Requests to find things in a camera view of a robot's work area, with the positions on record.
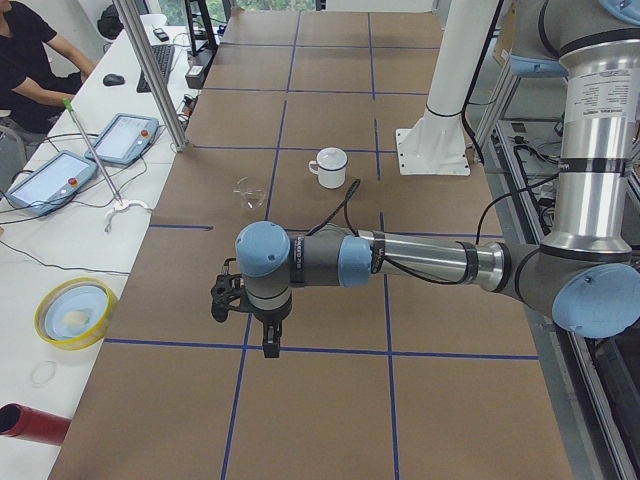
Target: black mouse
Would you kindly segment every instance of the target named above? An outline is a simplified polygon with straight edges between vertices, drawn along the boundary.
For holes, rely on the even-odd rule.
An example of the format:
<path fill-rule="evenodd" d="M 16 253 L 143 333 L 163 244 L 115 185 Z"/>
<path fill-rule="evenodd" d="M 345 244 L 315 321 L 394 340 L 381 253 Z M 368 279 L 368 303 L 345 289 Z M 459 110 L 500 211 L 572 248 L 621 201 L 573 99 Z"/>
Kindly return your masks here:
<path fill-rule="evenodd" d="M 124 84 L 124 77 L 116 73 L 109 73 L 104 76 L 102 83 L 107 87 Z"/>

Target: dark red cup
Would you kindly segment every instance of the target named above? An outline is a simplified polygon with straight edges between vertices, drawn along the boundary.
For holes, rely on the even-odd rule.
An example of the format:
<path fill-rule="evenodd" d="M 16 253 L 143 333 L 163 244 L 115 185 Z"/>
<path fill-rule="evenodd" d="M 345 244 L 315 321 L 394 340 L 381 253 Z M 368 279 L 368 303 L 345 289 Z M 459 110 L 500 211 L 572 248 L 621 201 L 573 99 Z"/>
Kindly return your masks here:
<path fill-rule="evenodd" d="M 32 442 L 62 445 L 71 420 L 10 403 L 0 408 L 0 435 Z"/>

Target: black shirt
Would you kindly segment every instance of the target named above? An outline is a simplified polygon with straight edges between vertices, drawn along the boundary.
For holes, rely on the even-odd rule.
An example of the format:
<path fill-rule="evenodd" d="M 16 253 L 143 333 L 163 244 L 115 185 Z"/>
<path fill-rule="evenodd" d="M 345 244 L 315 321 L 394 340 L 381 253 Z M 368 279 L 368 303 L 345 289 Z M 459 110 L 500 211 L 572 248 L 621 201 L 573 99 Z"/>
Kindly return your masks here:
<path fill-rule="evenodd" d="M 43 43 L 51 41 L 56 31 L 26 5 L 11 2 L 11 6 L 4 18 L 13 37 L 0 35 L 0 109 L 11 110 L 11 118 L 24 129 L 46 133 L 51 128 L 47 119 L 63 107 L 41 105 L 11 90 L 27 77 L 46 90 L 66 93 L 76 93 L 80 82 L 56 77 L 51 71 Z"/>

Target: person's arm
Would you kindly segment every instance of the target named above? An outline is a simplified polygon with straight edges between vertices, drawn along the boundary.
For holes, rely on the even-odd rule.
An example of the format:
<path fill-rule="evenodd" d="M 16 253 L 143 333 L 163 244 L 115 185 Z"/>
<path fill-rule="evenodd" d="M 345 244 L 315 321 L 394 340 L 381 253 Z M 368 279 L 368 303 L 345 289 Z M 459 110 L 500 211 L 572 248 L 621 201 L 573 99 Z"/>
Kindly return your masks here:
<path fill-rule="evenodd" d="M 80 50 L 60 34 L 49 40 L 47 45 L 78 67 L 85 78 L 91 75 L 91 72 L 96 67 L 95 63 L 85 57 Z"/>
<path fill-rule="evenodd" d="M 56 92 L 54 90 L 45 90 L 37 82 L 27 77 L 24 82 L 12 89 L 13 92 L 33 100 L 42 105 L 51 105 L 53 107 L 62 107 L 62 100 L 68 98 L 73 99 L 70 93 Z"/>

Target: tablet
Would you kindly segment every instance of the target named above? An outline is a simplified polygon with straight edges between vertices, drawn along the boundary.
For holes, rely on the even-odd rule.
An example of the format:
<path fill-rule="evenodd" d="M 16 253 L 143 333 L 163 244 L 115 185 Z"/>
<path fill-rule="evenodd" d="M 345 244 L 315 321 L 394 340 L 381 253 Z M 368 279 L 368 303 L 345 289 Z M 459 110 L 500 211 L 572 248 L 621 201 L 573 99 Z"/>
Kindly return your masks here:
<path fill-rule="evenodd" d="M 118 113 L 98 136 L 93 147 L 105 163 L 131 165 L 153 141 L 158 126 L 155 118 Z M 93 160 L 89 150 L 84 156 Z"/>
<path fill-rule="evenodd" d="M 14 206 L 46 215 L 69 202 L 97 170 L 95 162 L 62 150 L 9 189 L 6 197 Z"/>

